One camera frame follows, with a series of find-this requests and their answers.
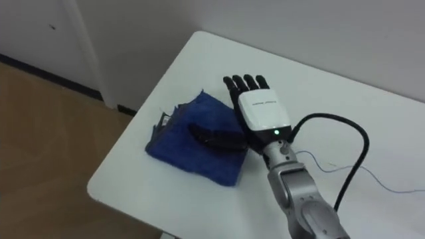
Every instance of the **robotic hand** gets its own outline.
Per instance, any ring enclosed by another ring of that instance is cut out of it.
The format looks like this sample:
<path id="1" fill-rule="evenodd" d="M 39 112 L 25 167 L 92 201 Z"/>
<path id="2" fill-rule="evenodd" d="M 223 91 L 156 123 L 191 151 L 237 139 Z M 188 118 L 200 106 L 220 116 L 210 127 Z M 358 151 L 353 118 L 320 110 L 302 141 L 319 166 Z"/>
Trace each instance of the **robotic hand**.
<path id="1" fill-rule="evenodd" d="M 287 142 L 289 117 L 263 76 L 224 77 L 250 148 L 263 155 L 274 196 L 294 239 L 349 239 L 339 217 Z"/>

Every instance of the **black cable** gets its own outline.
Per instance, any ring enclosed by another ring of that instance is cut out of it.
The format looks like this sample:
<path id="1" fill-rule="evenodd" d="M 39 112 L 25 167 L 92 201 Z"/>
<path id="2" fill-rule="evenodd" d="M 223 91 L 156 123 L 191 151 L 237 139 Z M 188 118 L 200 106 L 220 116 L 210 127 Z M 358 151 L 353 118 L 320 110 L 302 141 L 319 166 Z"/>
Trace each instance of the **black cable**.
<path id="1" fill-rule="evenodd" d="M 367 151 L 369 150 L 369 136 L 367 135 L 366 131 L 359 126 L 357 123 L 341 117 L 341 116 L 336 116 L 333 114 L 326 114 L 326 113 L 314 113 L 314 114 L 309 114 L 308 116 L 305 116 L 295 127 L 294 130 L 292 130 L 291 134 L 288 136 L 288 143 L 293 143 L 295 136 L 297 135 L 299 129 L 301 128 L 301 126 L 307 121 L 310 120 L 312 118 L 327 118 L 327 119 L 331 119 L 331 120 L 336 120 L 342 123 L 346 123 L 347 125 L 350 125 L 351 127 L 354 127 L 363 137 L 363 149 L 360 153 L 359 159 L 356 161 L 356 163 L 354 164 L 353 168 L 351 169 L 350 173 L 348 174 L 347 178 L 345 179 L 345 182 L 343 184 L 343 186 L 341 187 L 341 190 L 339 191 L 337 200 L 335 201 L 335 206 L 333 206 L 333 209 L 335 210 L 335 212 L 338 211 L 339 205 L 341 204 L 341 201 L 343 200 L 345 191 L 347 190 L 351 180 L 354 177 L 354 174 L 357 172 L 357 169 L 359 169 L 359 167 L 361 166 L 361 163 L 365 160 Z"/>

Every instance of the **wooden floor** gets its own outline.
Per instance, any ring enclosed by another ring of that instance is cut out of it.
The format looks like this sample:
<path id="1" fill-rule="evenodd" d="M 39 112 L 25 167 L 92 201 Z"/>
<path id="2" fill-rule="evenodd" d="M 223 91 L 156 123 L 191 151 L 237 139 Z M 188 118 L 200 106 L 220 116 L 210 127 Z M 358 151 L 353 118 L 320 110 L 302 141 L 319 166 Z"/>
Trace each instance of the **wooden floor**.
<path id="1" fill-rule="evenodd" d="M 130 120 L 0 63 L 0 238 L 159 238 L 86 192 Z"/>

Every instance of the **blue cloth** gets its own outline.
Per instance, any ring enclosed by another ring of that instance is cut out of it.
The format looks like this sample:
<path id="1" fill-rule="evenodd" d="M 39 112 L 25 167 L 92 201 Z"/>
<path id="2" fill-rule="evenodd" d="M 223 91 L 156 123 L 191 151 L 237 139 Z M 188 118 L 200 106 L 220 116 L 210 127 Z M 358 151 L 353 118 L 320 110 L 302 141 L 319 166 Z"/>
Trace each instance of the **blue cloth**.
<path id="1" fill-rule="evenodd" d="M 147 153 L 220 185 L 236 185 L 246 152 L 221 152 L 201 145 L 187 129 L 190 123 L 212 130 L 242 132 L 233 109 L 202 91 L 185 108 L 175 109 L 165 129 L 146 147 Z"/>

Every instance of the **white table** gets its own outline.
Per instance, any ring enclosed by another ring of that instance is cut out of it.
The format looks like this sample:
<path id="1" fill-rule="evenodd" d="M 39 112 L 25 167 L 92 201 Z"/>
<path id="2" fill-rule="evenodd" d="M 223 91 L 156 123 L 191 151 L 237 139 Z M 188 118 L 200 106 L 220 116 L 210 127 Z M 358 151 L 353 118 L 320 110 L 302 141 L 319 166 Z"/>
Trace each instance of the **white table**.
<path id="1" fill-rule="evenodd" d="M 231 106 L 223 76 L 262 74 L 295 125 L 313 112 L 339 114 L 369 133 L 365 166 L 394 189 L 425 188 L 425 104 L 330 74 L 209 33 L 197 32 L 88 183 L 90 196 L 183 239 L 290 238 L 268 185 L 263 160 L 249 153 L 235 188 L 178 170 L 144 151 L 161 112 L 202 89 Z M 294 143 L 324 167 L 351 165 L 363 142 L 346 125 L 309 121 Z M 323 174 L 300 155 L 324 198 L 334 203 L 348 171 Z M 425 238 L 425 193 L 395 195 L 359 171 L 339 215 L 352 238 Z"/>

